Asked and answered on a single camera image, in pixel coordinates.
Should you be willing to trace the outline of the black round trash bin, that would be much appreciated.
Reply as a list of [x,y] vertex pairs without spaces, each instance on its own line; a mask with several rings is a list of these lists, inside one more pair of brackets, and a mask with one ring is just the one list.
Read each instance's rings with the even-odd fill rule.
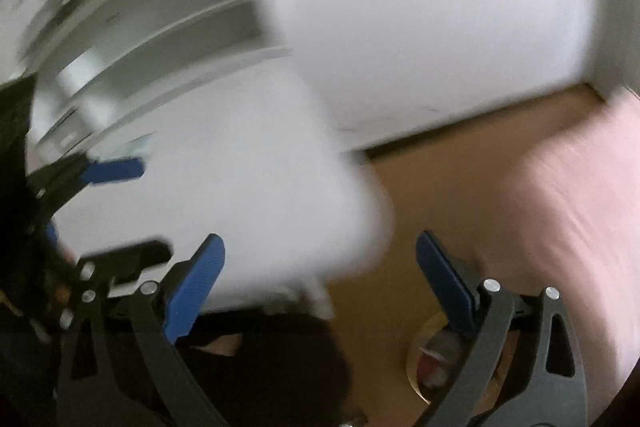
[[[514,358],[518,332],[508,332],[499,362],[490,377],[475,414],[490,410],[498,400]],[[406,373],[414,392],[430,405],[457,373],[466,346],[461,337],[448,326],[445,314],[438,312],[421,325],[410,343]]]

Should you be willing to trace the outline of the pink bed blanket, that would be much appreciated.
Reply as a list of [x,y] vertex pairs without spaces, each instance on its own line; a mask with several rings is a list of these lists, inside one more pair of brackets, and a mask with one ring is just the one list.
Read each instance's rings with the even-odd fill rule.
[[480,271],[514,293],[560,292],[596,419],[639,360],[638,95],[618,91],[537,146],[506,177],[495,215]]

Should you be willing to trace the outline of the white shelf unit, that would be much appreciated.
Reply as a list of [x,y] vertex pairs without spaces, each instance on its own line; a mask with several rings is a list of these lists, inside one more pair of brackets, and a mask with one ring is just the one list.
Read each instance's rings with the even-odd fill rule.
[[264,0],[6,0],[38,78],[29,139],[53,160],[219,76],[280,57]]

